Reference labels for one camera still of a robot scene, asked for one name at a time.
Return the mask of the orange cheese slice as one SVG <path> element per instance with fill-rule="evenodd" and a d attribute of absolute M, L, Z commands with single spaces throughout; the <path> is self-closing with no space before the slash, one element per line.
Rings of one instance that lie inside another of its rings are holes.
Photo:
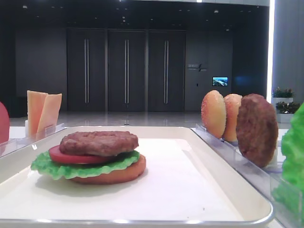
<path fill-rule="evenodd" d="M 57 125 L 61 102 L 62 94 L 50 94 L 46 96 L 37 133 L 44 131 L 48 127 Z"/>
<path fill-rule="evenodd" d="M 45 99 L 48 93 L 27 91 L 28 103 L 28 135 L 33 136 L 37 133 L 38 124 L 42 114 Z"/>

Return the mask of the brown meat patty on tray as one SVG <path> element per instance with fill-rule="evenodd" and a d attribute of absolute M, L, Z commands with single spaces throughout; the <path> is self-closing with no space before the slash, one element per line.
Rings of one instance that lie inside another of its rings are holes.
<path fill-rule="evenodd" d="M 75 132 L 65 136 L 59 145 L 63 154 L 116 156 L 132 152 L 139 146 L 138 137 L 129 131 Z"/>

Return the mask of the red tomato slice on tray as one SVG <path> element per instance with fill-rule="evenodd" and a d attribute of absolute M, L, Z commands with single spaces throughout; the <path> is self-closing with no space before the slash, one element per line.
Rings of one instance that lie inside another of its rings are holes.
<path fill-rule="evenodd" d="M 61 164 L 101 164 L 116 159 L 116 156 L 68 155 L 60 151 L 59 145 L 50 148 L 48 153 L 52 161 Z"/>

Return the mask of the standing orange cheese slice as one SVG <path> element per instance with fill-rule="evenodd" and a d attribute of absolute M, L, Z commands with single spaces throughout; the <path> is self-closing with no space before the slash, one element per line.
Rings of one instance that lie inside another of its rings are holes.
<path fill-rule="evenodd" d="M 38 124 L 42 114 L 45 99 L 48 93 L 27 91 L 28 103 L 28 135 L 33 136 L 37 133 Z"/>

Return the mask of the green lettuce leaf on tray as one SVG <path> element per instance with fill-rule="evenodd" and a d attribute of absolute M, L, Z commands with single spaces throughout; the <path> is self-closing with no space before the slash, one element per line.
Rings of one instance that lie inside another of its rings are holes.
<path fill-rule="evenodd" d="M 121 153 L 114 160 L 104 164 L 61 164 L 52 161 L 49 152 L 44 152 L 36 157 L 30 168 L 41 175 L 50 175 L 54 180 L 62 177 L 65 179 L 88 178 L 125 170 L 137 162 L 139 157 L 139 152 L 132 151 Z"/>

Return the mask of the standing red tomato slice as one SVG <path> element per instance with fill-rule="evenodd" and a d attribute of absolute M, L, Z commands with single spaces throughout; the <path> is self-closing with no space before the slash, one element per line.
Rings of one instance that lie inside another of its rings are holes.
<path fill-rule="evenodd" d="M 9 114 L 2 102 L 0 102 L 0 143 L 9 140 L 10 120 Z"/>

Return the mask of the standing green lettuce leaf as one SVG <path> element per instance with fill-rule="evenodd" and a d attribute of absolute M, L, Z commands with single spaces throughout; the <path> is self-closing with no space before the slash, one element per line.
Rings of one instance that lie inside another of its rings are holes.
<path fill-rule="evenodd" d="M 272 192 L 274 199 L 304 219 L 304 106 L 291 119 L 291 128 L 282 137 L 281 152 L 285 156 L 280 183 Z"/>

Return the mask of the bottom bun slice on tray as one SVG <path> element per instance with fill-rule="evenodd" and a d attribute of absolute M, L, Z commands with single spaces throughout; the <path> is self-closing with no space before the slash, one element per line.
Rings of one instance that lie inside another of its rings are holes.
<path fill-rule="evenodd" d="M 139 160 L 124 170 L 115 170 L 109 174 L 101 174 L 95 177 L 75 177 L 71 181 L 81 184 L 118 184 L 129 182 L 141 176 L 146 169 L 146 158 L 140 154 Z"/>

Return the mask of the sesame bun top outer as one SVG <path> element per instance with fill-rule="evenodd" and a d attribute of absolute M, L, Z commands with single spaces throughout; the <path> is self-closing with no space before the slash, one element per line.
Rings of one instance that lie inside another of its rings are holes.
<path fill-rule="evenodd" d="M 201 118 L 210 134 L 218 139 L 222 137 L 226 127 L 227 113 L 224 97 L 217 90 L 212 90 L 204 96 L 201 104 Z"/>

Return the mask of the sesame bun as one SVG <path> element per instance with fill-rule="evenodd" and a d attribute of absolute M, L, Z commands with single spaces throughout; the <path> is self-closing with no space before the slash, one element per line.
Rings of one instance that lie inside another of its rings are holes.
<path fill-rule="evenodd" d="M 212 90 L 204 96 L 201 104 L 201 118 L 210 134 L 218 139 L 222 137 L 226 127 L 227 113 L 224 97 L 217 90 Z"/>
<path fill-rule="evenodd" d="M 236 125 L 238 110 L 241 105 L 241 99 L 242 96 L 238 94 L 229 94 L 224 97 L 227 119 L 223 138 L 228 142 L 234 142 L 237 140 Z"/>

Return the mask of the dark triple door panels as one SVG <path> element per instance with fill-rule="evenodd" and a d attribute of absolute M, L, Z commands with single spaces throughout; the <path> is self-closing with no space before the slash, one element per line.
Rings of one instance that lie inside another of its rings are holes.
<path fill-rule="evenodd" d="M 185 33 L 69 29 L 70 111 L 181 112 Z"/>

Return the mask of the sesame bun top inner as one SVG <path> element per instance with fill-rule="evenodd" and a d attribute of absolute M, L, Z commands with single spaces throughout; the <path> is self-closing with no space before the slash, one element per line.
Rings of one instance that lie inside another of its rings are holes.
<path fill-rule="evenodd" d="M 234 142 L 237 140 L 236 125 L 238 110 L 241 105 L 241 99 L 242 96 L 238 94 L 229 94 L 224 97 L 227 119 L 223 138 L 228 142 Z"/>

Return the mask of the potted plants in white planter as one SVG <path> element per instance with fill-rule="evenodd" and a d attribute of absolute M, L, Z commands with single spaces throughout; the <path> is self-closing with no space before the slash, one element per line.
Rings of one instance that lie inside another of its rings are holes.
<path fill-rule="evenodd" d="M 294 102 L 294 92 L 292 89 L 273 90 L 271 104 L 274 106 L 277 114 L 277 121 L 281 124 L 290 123 L 293 115 L 299 109 L 300 104 Z"/>

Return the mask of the small wall display screen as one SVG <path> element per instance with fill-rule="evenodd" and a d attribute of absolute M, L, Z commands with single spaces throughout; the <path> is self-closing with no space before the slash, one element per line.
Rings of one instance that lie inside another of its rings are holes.
<path fill-rule="evenodd" d="M 227 77 L 213 77 L 212 85 L 213 86 L 228 86 L 228 78 Z"/>

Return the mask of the clear left rail strip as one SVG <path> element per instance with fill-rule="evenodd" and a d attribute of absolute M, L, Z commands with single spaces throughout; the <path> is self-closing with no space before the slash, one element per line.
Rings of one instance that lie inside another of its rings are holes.
<path fill-rule="evenodd" d="M 18 149 L 21 149 L 22 147 L 35 144 L 37 141 L 42 140 L 64 129 L 65 124 L 62 123 L 57 126 L 47 127 L 44 132 L 37 133 L 35 136 L 8 140 L 7 142 L 0 144 L 0 156 L 3 157 L 5 155 L 13 153 Z"/>

